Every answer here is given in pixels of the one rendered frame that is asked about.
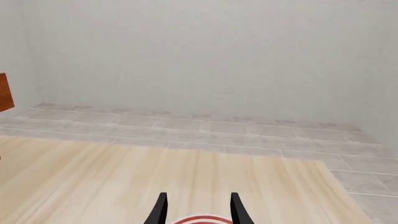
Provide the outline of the wooden cabinet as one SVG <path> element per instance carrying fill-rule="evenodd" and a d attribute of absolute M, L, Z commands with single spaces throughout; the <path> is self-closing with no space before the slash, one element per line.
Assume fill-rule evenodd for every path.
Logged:
<path fill-rule="evenodd" d="M 0 73 L 0 112 L 15 107 L 11 89 L 5 73 Z"/>

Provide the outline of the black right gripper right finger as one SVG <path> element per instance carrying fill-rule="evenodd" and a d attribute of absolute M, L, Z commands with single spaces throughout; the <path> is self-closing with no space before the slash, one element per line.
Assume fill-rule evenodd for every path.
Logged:
<path fill-rule="evenodd" d="M 230 212 L 233 224 L 254 224 L 237 192 L 231 193 Z"/>

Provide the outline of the white plate with red rings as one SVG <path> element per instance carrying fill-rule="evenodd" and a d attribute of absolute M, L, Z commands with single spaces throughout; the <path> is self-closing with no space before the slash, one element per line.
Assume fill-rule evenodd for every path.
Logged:
<path fill-rule="evenodd" d="M 215 215 L 192 215 L 169 224 L 233 224 L 232 220 Z"/>

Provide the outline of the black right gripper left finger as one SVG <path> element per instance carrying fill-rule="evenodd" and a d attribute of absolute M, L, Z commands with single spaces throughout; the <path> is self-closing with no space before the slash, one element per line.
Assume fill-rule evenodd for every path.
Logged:
<path fill-rule="evenodd" d="M 167 219 L 167 193 L 159 194 L 158 199 L 144 224 L 165 224 Z"/>

